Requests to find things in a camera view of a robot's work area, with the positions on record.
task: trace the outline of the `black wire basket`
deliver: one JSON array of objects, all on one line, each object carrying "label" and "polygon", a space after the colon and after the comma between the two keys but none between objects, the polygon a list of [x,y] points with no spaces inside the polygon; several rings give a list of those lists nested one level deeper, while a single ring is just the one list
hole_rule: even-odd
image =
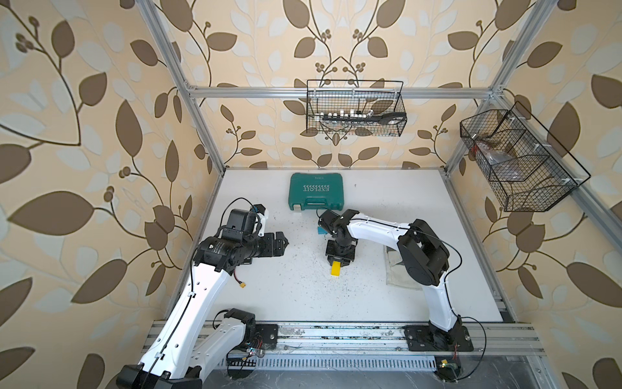
[{"label": "black wire basket", "polygon": [[[522,104],[510,110],[488,110],[460,122],[460,137],[490,183],[504,211],[545,212],[591,175],[568,149],[548,132],[551,144],[528,129]],[[572,160],[562,158],[568,155]],[[580,174],[564,166],[574,163]]]},{"label": "black wire basket", "polygon": [[406,126],[402,81],[307,80],[309,134],[400,136]]}]

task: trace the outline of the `red wire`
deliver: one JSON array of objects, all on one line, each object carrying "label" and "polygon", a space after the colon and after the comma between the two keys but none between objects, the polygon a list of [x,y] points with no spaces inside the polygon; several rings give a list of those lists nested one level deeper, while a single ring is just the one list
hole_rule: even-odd
[{"label": "red wire", "polygon": [[233,277],[235,278],[235,280],[238,282],[238,284],[241,284],[242,281],[238,280],[238,277],[235,275],[235,269],[233,269]]}]

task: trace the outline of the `yellow block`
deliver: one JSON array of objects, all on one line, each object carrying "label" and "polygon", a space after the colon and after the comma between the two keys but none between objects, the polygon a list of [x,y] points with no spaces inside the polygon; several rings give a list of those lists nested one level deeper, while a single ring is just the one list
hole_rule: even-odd
[{"label": "yellow block", "polygon": [[340,270],[341,270],[341,262],[333,261],[333,268],[330,271],[330,275],[335,276],[335,277],[339,277]]}]

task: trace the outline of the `dark floor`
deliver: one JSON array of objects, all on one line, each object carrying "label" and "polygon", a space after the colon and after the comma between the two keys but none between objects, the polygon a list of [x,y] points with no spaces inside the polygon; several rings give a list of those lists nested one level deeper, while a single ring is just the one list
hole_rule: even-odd
[{"label": "dark floor", "polygon": [[[465,375],[477,359],[463,359]],[[484,357],[473,375],[458,383],[444,383],[433,373],[414,372],[305,372],[256,371],[233,381],[225,370],[214,370],[205,380],[204,389],[537,389],[529,364],[519,357]]]}]

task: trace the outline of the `floral wallpaper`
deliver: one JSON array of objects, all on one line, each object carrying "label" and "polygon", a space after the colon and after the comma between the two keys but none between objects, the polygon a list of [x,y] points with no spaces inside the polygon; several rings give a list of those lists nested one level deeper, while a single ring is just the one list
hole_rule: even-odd
[{"label": "floral wallpaper", "polygon": [[0,26],[0,386],[105,387],[216,172],[133,1],[0,0]]},{"label": "floral wallpaper", "polygon": [[468,99],[404,100],[408,122],[400,137],[371,136],[366,128],[348,131],[306,129],[299,101],[208,98],[201,109],[229,167],[389,167],[444,166],[459,139],[460,120],[475,113]]},{"label": "floral wallpaper", "polygon": [[186,77],[201,87],[283,87],[296,78],[487,87],[535,1],[155,4]]},{"label": "floral wallpaper", "polygon": [[[621,37],[619,1],[560,0],[505,91],[619,217]],[[568,388],[622,387],[622,256],[570,197],[545,213],[502,212],[472,159],[452,179],[518,320],[534,324]]]}]

